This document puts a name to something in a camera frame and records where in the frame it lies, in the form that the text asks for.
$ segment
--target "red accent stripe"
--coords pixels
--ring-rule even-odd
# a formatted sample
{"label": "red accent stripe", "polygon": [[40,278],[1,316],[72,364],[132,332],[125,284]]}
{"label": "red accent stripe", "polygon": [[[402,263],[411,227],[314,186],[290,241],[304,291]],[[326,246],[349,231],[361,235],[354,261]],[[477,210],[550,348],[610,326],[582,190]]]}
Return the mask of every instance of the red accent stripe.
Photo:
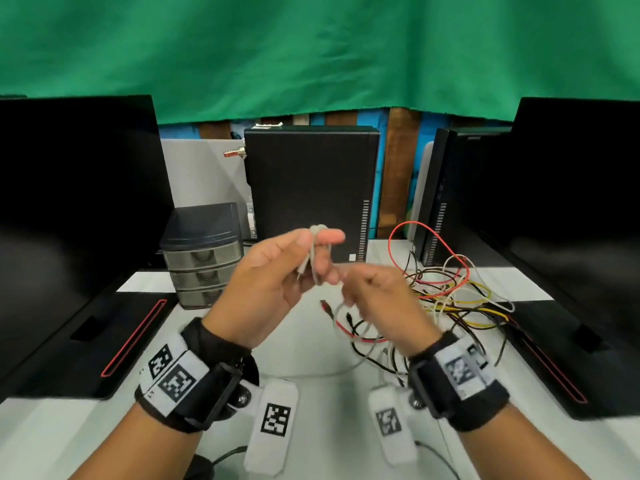
{"label": "red accent stripe", "polygon": [[[514,323],[516,323],[516,325],[518,325],[518,322],[516,322],[516,320],[514,320],[512,317],[509,317],[510,320],[512,320]],[[544,355],[545,358],[549,361],[549,363],[551,365],[554,366],[554,369],[564,378],[564,380],[569,383],[571,385],[571,387],[573,387],[573,389],[575,390],[575,392],[578,393],[578,395],[580,395],[580,397],[576,397],[576,395],[574,395],[574,393],[571,391],[571,389],[569,389],[566,384],[564,384],[564,382],[558,377],[556,376],[556,374],[554,373],[553,369],[551,369],[551,367],[548,366],[548,364],[542,360],[542,358],[540,357],[540,355],[538,354],[538,351],[536,351],[532,346],[530,346],[527,342],[523,342],[524,345],[526,345],[529,350],[531,350],[533,352],[533,354],[537,357],[537,359],[542,363],[542,365],[544,365],[547,370],[551,373],[551,375],[554,377],[554,379],[564,388],[565,391],[567,391],[567,393],[569,393],[569,395],[571,396],[571,398],[578,404],[588,404],[589,400],[581,393],[580,389],[578,389],[578,387],[576,387],[571,380],[569,380],[569,378],[567,376],[564,375],[563,371],[560,370],[560,367],[558,367],[556,365],[556,363],[551,360],[549,358],[549,356],[547,354],[545,354],[544,350],[542,350],[540,347],[538,347],[535,343],[535,341],[533,341],[533,339],[523,330],[524,335],[526,336],[526,338],[528,338],[529,340],[531,340],[531,343],[533,343],[533,345],[536,346],[536,349],[540,352],[540,354]]]}
{"label": "red accent stripe", "polygon": [[[118,350],[118,353],[113,356],[111,361],[107,364],[107,367],[105,367],[104,370],[102,371],[102,373],[100,374],[100,377],[111,377],[111,375],[116,371],[118,366],[124,360],[124,357],[126,357],[127,354],[129,354],[129,352],[131,352],[131,349],[133,348],[133,346],[138,343],[140,337],[142,337],[142,335],[144,335],[144,333],[148,329],[149,325],[151,325],[151,322],[153,322],[153,320],[155,320],[156,316],[158,316],[160,314],[160,310],[162,310],[165,305],[166,305],[166,299],[159,299],[158,300],[158,302],[154,305],[154,307],[151,308],[151,311],[148,313],[148,315],[145,317],[145,319],[142,320],[142,322],[140,322],[140,325],[138,325],[138,327],[134,330],[134,332],[127,339],[127,341],[124,342],[124,345],[120,348],[120,350]],[[109,368],[112,366],[112,364],[114,362],[116,362],[116,360],[118,362],[113,367],[113,369],[109,371]]]}

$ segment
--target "desk surface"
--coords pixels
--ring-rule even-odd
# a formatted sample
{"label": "desk surface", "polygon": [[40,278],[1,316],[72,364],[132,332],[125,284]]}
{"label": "desk surface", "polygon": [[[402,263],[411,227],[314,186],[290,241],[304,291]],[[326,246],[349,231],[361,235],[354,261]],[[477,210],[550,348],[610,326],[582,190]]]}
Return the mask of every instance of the desk surface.
{"label": "desk surface", "polygon": [[[408,243],[394,241],[392,251],[406,262]],[[371,241],[367,260],[390,264],[386,241]],[[481,269],[487,284],[513,300],[548,296],[514,268]],[[137,273],[123,291],[173,290],[168,273]],[[320,299],[337,305],[339,287],[324,285],[309,292],[254,355],[261,373],[284,376],[339,371],[355,363],[348,341],[336,336],[318,306]],[[150,358],[173,330],[202,311],[176,307],[158,331],[139,364]],[[487,331],[482,340],[495,357],[499,332]],[[497,368],[513,402],[593,480],[636,479],[640,471],[640,419],[574,421],[567,416],[526,363],[507,346]],[[367,409],[367,394],[380,383],[378,370],[363,364],[336,378],[300,379],[300,405],[287,464],[281,478],[403,478],[450,479],[451,473],[429,452],[420,452],[417,465],[389,468],[383,459]],[[136,374],[130,374],[108,401],[9,399],[0,404],[0,478],[62,480],[101,443],[133,403]],[[214,459],[246,444],[252,419],[236,415],[206,432],[198,453]],[[446,422],[428,413],[412,418],[412,431],[452,461],[462,479],[477,475],[462,445]],[[216,478],[249,478],[236,455],[216,469]]]}

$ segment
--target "black computer case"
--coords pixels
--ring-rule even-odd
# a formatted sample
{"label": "black computer case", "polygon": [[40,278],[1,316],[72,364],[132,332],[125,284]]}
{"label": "black computer case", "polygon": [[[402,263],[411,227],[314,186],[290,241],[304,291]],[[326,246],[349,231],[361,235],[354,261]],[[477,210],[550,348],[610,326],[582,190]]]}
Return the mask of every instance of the black computer case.
{"label": "black computer case", "polygon": [[[467,206],[483,205],[478,176],[485,155],[504,151],[509,131],[508,127],[439,128],[433,142],[418,220],[439,233],[454,252],[470,257],[476,266],[510,266],[478,237],[467,218]],[[421,226],[416,228],[413,243],[423,266],[440,266],[451,255]]]}
{"label": "black computer case", "polygon": [[364,261],[380,133],[368,126],[244,132],[258,240],[314,224],[342,229],[336,262]]}

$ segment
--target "green curtain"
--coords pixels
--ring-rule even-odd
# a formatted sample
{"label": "green curtain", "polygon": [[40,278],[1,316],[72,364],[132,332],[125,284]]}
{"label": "green curtain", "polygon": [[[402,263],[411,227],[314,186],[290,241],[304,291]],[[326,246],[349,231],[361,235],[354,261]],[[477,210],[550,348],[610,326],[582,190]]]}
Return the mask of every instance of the green curtain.
{"label": "green curtain", "polygon": [[640,0],[0,0],[0,94],[134,93],[161,123],[640,100]]}

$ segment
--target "drawer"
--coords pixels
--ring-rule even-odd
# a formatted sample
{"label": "drawer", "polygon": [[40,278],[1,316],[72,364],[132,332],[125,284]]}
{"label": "drawer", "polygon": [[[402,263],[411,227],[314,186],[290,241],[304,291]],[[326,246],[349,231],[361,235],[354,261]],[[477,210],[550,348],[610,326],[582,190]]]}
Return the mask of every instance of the drawer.
{"label": "drawer", "polygon": [[237,263],[222,267],[206,267],[193,271],[171,273],[171,281],[176,290],[193,290],[216,285],[225,285],[236,269]]}
{"label": "drawer", "polygon": [[224,286],[205,288],[201,290],[178,291],[178,300],[185,310],[210,308],[222,295]]}
{"label": "drawer", "polygon": [[242,242],[232,242],[219,248],[192,251],[163,251],[169,271],[186,271],[201,267],[223,266],[243,256]]}

